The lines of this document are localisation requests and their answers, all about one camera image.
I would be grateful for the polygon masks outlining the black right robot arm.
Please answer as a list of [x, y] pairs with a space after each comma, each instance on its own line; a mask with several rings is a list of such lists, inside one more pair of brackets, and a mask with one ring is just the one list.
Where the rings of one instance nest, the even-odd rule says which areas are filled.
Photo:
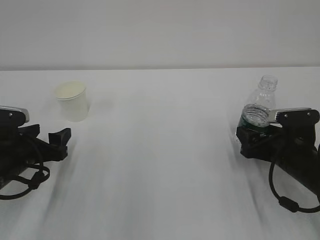
[[266, 132], [239, 126], [236, 129], [240, 153], [247, 159], [273, 162], [283, 171], [320, 195], [320, 154], [315, 146], [315, 126], [278, 127]]

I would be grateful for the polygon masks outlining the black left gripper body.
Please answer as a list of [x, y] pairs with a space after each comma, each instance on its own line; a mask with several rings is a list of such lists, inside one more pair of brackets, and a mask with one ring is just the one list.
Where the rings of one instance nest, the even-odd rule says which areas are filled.
[[56, 146], [37, 136], [18, 133], [18, 128], [0, 128], [0, 174], [21, 172], [28, 164], [60, 162], [68, 156], [68, 147]]

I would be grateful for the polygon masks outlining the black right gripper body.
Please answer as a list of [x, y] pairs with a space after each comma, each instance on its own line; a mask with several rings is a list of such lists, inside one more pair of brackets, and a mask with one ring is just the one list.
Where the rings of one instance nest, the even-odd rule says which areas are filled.
[[283, 158], [294, 157], [303, 163], [320, 163], [320, 154], [314, 146], [290, 138], [282, 127], [267, 127], [265, 140], [258, 147], [240, 147], [240, 153], [247, 159], [258, 159], [271, 162], [276, 154]]

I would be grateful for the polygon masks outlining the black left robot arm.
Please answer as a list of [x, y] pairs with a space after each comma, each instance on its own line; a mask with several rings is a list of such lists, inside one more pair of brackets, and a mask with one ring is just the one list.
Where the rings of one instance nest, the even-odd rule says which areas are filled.
[[13, 200], [36, 190], [50, 177], [47, 162], [60, 162], [68, 156], [68, 141], [72, 130], [48, 134], [49, 142], [38, 138], [38, 124], [0, 131], [0, 188], [12, 181], [27, 185], [27, 189], [13, 195], [1, 195], [2, 200]]

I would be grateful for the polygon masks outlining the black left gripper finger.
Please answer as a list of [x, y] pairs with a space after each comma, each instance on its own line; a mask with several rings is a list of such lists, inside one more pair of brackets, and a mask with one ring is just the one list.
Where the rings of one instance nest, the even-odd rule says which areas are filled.
[[33, 124], [33, 125], [25, 126], [25, 127], [19, 127], [18, 133], [23, 134], [23, 135], [37, 137], [40, 134], [40, 125]]
[[64, 128], [61, 131], [48, 134], [48, 140], [51, 145], [64, 147], [68, 144], [72, 136], [71, 128]]

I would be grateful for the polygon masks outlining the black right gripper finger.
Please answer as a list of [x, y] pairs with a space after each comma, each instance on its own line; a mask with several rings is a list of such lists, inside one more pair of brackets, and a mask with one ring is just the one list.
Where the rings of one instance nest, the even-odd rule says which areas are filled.
[[264, 143], [266, 132], [266, 127], [246, 128], [244, 126], [238, 126], [236, 136], [242, 148], [257, 148]]

